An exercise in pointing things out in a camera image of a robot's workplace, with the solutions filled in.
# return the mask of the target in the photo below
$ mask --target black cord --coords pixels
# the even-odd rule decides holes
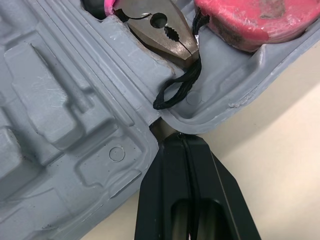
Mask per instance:
[[[203,16],[201,11],[198,10],[192,23],[192,34],[194,36],[198,35],[199,30],[202,26],[209,23],[210,17],[208,15]],[[196,60],[184,73],[184,75],[176,78],[169,79],[164,83],[161,87],[158,95],[156,96],[153,102],[153,108],[156,110],[168,109],[181,102],[186,98],[188,92],[191,90],[194,83],[198,80],[202,69],[201,58],[199,56],[198,60]],[[176,94],[165,101],[165,91],[168,87],[175,83],[182,83]]]

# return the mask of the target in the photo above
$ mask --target pliers head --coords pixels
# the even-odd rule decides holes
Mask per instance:
[[[114,13],[151,51],[182,68],[199,58],[187,21],[171,0],[117,0]]]

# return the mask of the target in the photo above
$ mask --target beige table surface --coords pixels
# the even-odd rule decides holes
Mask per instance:
[[[263,240],[320,240],[320,42],[202,137],[237,179]],[[138,199],[82,240],[134,239]]]

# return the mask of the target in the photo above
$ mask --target tool case insert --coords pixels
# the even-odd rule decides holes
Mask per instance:
[[[191,24],[193,1],[176,4]],[[183,71],[115,16],[98,20],[80,0],[0,0],[0,239],[80,239],[139,189],[158,151],[149,125],[162,117],[208,132],[315,44],[319,28],[249,54],[204,27],[199,80],[156,111],[160,86]]]

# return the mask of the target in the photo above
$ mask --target pink handle grip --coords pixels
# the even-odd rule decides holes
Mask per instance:
[[[104,0],[104,12],[106,16],[113,14],[115,1],[116,0]]]

